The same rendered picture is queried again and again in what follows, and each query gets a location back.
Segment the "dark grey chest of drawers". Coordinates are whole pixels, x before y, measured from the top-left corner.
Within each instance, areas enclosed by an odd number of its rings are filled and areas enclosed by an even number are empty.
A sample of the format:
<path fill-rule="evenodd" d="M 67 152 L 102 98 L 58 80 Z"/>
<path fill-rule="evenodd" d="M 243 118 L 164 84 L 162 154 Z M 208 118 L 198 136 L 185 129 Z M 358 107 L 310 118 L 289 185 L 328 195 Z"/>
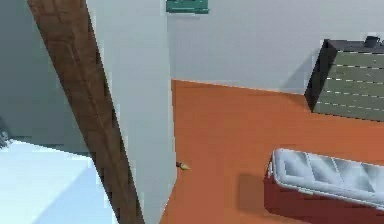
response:
<path fill-rule="evenodd" d="M 305 98 L 312 113 L 384 122 L 384 41 L 325 39 Z"/>

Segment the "small black object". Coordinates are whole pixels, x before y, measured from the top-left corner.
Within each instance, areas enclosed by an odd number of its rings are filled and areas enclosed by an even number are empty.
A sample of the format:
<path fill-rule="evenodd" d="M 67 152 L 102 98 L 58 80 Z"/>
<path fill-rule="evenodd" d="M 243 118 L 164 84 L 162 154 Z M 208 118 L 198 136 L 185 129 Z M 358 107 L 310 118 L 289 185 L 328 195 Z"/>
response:
<path fill-rule="evenodd" d="M 378 36 L 367 36 L 364 41 L 364 46 L 367 48 L 375 48 L 381 45 L 380 38 Z"/>

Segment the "green framed wall picture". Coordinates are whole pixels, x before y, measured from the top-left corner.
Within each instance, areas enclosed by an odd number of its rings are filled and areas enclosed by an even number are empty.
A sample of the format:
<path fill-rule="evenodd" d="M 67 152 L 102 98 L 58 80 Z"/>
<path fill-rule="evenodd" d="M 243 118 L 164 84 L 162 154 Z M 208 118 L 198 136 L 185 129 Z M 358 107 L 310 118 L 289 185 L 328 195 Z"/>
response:
<path fill-rule="evenodd" d="M 208 0 L 166 0 L 168 13 L 208 14 Z"/>

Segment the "brown wooden room door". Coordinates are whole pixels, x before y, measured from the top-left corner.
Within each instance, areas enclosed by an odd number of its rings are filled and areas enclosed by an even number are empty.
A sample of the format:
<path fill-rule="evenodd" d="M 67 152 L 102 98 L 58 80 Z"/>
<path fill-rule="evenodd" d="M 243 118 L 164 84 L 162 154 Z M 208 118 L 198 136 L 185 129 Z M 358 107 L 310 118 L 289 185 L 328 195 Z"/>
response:
<path fill-rule="evenodd" d="M 27 0 L 118 224 L 145 224 L 86 0 Z"/>

